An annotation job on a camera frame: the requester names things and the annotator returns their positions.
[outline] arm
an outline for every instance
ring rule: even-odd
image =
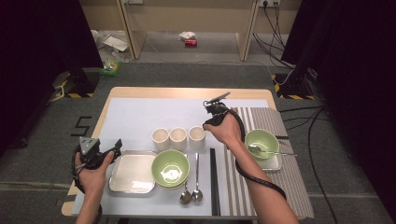
[[[99,205],[102,201],[103,190],[106,183],[106,169],[112,162],[114,152],[109,152],[102,165],[96,170],[84,169],[78,175],[85,191],[84,202],[79,211],[76,223],[93,223],[98,215]],[[76,165],[80,165],[80,154],[76,154]]]
[[[270,181],[269,176],[253,159],[241,140],[236,118],[227,114],[220,126],[205,125],[205,129],[231,150],[242,170],[260,179]],[[246,180],[251,200],[259,221],[264,223],[298,223],[296,216],[286,200],[274,189]]]

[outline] metal spoon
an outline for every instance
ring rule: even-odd
[[[202,194],[202,192],[200,190],[198,190],[198,170],[199,170],[199,154],[198,152],[195,153],[195,161],[196,161],[196,188],[195,190],[192,192],[192,201],[195,203],[200,202],[203,198],[204,195]]]
[[[260,151],[260,152],[266,152],[266,153],[273,153],[273,154],[281,155],[281,156],[297,156],[297,154],[292,154],[292,153],[264,151],[260,147],[254,146],[254,145],[248,145],[248,149]]]
[[[190,192],[187,190],[187,179],[186,179],[186,182],[184,182],[184,192],[181,193],[180,202],[181,202],[182,204],[188,204],[188,203],[191,202],[191,194],[190,194]]]

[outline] red object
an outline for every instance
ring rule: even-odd
[[[197,46],[198,41],[197,41],[197,40],[185,40],[185,41],[184,41],[184,44],[185,44],[186,46]]]

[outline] green bowl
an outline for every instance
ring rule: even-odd
[[[262,129],[256,129],[247,133],[245,137],[245,146],[248,147],[248,145],[257,146],[264,151],[279,152],[279,142],[276,137],[272,133]],[[265,161],[276,155],[274,153],[253,150],[250,150],[249,152],[258,161]]]
[[[183,153],[173,149],[158,154],[151,165],[154,181],[167,189],[181,186],[189,176],[189,172],[189,160]]]

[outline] striped placemat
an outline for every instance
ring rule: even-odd
[[[240,107],[238,114],[245,124],[246,132],[254,129],[264,129],[275,135],[287,135],[283,120],[279,112],[271,108],[263,107]],[[289,140],[279,140],[280,151],[293,153]],[[222,156],[224,163],[218,164],[218,170],[225,172],[219,182],[223,181],[226,189],[223,199],[226,203],[221,205],[221,215],[230,217],[255,217],[252,201],[248,193],[248,186],[235,169],[235,158],[225,146]],[[297,161],[294,157],[280,157],[282,167],[277,171],[266,171],[273,182],[280,186],[287,195],[291,209],[298,217],[314,217],[311,202],[301,177]]]

